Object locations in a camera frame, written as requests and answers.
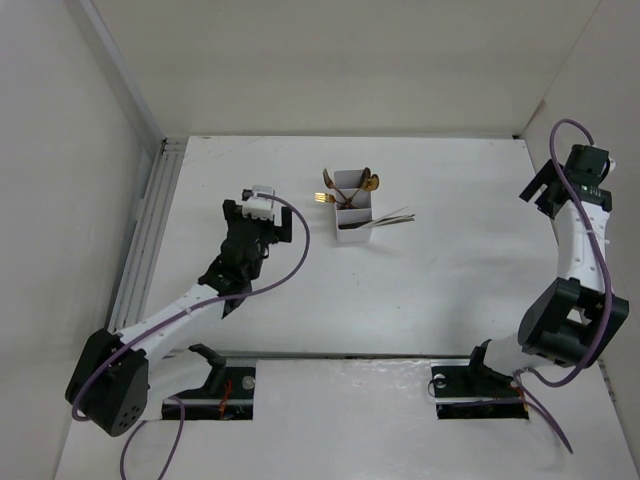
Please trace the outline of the gold fork green handle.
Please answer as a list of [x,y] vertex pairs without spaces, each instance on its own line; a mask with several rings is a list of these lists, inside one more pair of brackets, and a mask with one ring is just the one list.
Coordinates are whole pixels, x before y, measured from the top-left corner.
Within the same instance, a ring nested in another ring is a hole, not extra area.
[[336,199],[336,197],[329,193],[316,192],[314,194],[314,200],[319,203],[335,204],[338,206],[344,206],[345,203]]

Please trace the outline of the gold spoon green handle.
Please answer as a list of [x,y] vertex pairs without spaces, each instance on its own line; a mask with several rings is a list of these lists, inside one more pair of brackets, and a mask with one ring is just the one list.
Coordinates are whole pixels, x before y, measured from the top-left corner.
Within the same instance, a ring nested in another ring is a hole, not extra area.
[[365,192],[375,191],[379,187],[379,185],[380,185],[380,179],[379,179],[378,175],[377,174],[371,174],[371,177],[369,179],[369,183],[363,189],[363,191],[365,191]]

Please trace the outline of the silver chopstick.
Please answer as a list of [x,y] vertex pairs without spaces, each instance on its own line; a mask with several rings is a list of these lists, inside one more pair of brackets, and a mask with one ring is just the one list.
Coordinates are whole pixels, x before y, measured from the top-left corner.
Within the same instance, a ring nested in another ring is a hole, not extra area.
[[407,222],[412,222],[412,221],[415,221],[415,214],[394,216],[394,217],[389,217],[387,219],[384,219],[384,220],[381,220],[379,222],[376,222],[370,228],[377,228],[377,227],[381,227],[381,226],[401,224],[401,223],[407,223]]
[[388,220],[388,219],[390,219],[391,217],[396,216],[396,215],[397,215],[397,214],[399,214],[400,212],[403,212],[403,211],[404,211],[404,210],[406,210],[407,208],[408,208],[408,206],[404,206],[404,207],[402,207],[402,208],[399,208],[399,209],[397,209],[397,210],[394,210],[394,211],[392,211],[392,212],[390,212],[390,213],[388,213],[388,214],[385,214],[385,215],[383,215],[383,216],[381,216],[381,217],[379,217],[379,218],[377,218],[377,219],[375,219],[375,220],[372,220],[372,222],[371,222],[371,223],[372,223],[372,224],[375,224],[375,223],[382,222],[382,221],[384,221],[384,220]]

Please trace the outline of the dark grey chopstick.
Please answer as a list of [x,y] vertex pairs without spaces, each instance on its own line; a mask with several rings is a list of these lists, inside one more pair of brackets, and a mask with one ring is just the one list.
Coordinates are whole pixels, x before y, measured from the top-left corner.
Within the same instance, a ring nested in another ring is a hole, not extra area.
[[413,222],[413,221],[415,221],[415,218],[409,217],[409,216],[404,216],[404,217],[401,217],[401,218],[384,220],[382,222],[377,223],[377,225],[374,228],[378,228],[378,227],[382,227],[382,226],[390,226],[390,225],[402,224],[402,223],[409,223],[409,222]]
[[338,226],[338,230],[348,231],[348,230],[357,230],[357,229],[369,229],[374,228],[377,225],[377,222],[353,222],[341,224]]

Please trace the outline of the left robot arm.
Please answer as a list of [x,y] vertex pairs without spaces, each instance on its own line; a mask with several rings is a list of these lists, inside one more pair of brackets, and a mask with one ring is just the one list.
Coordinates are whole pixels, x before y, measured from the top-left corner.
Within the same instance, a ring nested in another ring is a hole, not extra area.
[[88,337],[65,391],[75,421],[92,422],[112,437],[125,433],[146,409],[153,370],[204,329],[206,313],[223,319],[246,299],[289,281],[253,287],[270,247],[291,242],[293,222],[303,214],[273,193],[249,190],[242,203],[226,200],[222,208],[227,234],[219,254],[186,293],[130,327]]

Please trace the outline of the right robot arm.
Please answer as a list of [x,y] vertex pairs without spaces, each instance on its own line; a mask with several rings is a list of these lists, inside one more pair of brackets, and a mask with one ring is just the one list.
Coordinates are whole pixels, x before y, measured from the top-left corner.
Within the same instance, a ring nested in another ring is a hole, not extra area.
[[500,377],[555,364],[589,367],[629,314],[604,277],[606,224],[612,195],[601,188],[611,167],[607,151],[575,145],[566,163],[547,161],[520,197],[533,201],[554,223],[556,279],[527,309],[518,331],[474,348],[463,369],[465,386],[487,393]]

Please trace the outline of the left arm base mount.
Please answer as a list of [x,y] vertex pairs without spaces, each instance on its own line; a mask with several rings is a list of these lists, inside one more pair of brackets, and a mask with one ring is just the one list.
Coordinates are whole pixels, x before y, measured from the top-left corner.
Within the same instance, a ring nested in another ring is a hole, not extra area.
[[197,344],[163,358],[150,377],[151,419],[250,421],[257,362]]

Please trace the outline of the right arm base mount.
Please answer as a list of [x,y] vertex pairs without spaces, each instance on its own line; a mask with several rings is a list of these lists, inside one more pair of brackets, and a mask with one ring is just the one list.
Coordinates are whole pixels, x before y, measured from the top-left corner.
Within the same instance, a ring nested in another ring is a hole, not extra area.
[[428,392],[436,399],[438,420],[528,420],[521,391],[512,379],[469,365],[431,368]]

